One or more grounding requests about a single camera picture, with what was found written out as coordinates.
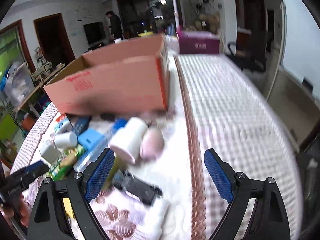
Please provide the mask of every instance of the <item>blue gripper pad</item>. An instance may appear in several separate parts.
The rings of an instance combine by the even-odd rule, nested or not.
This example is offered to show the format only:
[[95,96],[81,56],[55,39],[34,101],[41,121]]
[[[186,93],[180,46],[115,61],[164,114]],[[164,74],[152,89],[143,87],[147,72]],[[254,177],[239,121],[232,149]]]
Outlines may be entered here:
[[231,203],[234,198],[231,189],[231,182],[209,150],[206,150],[204,153],[204,164],[220,194],[220,197],[227,200],[228,203]]
[[84,198],[88,203],[94,198],[97,198],[99,192],[106,181],[107,176],[115,161],[115,154],[113,150],[109,150],[95,171],[92,173],[90,179],[87,182],[87,191]]

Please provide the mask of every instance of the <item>screw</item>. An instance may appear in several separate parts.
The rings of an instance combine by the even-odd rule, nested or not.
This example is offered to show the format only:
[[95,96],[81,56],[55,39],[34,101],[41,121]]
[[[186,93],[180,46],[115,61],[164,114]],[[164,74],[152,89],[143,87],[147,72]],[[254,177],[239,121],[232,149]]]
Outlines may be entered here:
[[243,172],[237,172],[237,177],[239,179],[243,179],[245,177],[245,174]]
[[274,184],[276,181],[275,181],[274,178],[269,177],[269,178],[268,178],[268,182],[271,183],[271,184]]
[[51,180],[50,177],[46,177],[46,178],[44,178],[43,182],[44,182],[45,184],[48,184],[48,183],[50,182],[50,180]]
[[79,178],[81,178],[81,176],[82,176],[82,173],[81,173],[81,172],[76,172],[76,173],[73,175],[73,177],[74,177],[75,179],[79,179]]

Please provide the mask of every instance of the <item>television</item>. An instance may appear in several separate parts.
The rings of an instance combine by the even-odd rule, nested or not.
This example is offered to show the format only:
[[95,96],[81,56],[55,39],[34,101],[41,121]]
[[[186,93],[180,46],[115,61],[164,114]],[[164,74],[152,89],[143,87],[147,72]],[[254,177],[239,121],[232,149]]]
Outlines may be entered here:
[[83,27],[89,45],[101,41],[106,37],[102,22],[85,24]]

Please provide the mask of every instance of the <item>whiteboard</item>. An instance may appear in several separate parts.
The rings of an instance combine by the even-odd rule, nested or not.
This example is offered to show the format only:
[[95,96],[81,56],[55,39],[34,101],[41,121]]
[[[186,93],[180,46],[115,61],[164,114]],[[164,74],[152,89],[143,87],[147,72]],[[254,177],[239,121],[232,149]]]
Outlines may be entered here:
[[301,0],[283,0],[286,40],[283,67],[299,82],[307,78],[320,98],[320,29]]

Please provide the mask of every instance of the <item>standing man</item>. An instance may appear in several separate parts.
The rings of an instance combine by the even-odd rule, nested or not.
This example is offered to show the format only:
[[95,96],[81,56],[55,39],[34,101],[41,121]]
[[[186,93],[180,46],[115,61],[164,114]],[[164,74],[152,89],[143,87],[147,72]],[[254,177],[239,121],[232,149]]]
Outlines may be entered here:
[[116,39],[122,39],[121,20],[118,15],[115,15],[113,11],[106,13],[106,16],[110,19],[111,35]]

